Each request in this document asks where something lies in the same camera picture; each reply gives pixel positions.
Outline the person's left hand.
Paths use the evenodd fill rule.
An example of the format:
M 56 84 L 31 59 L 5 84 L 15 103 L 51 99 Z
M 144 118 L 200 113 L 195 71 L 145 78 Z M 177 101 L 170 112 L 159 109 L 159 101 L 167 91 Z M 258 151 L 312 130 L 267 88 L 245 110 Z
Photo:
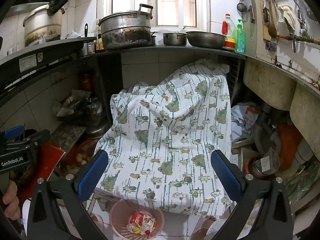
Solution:
M 3 195 L 3 203 L 6 205 L 4 214 L 11 220 L 17 220 L 20 217 L 19 199 L 17 197 L 17 185 L 10 180 L 7 191 Z

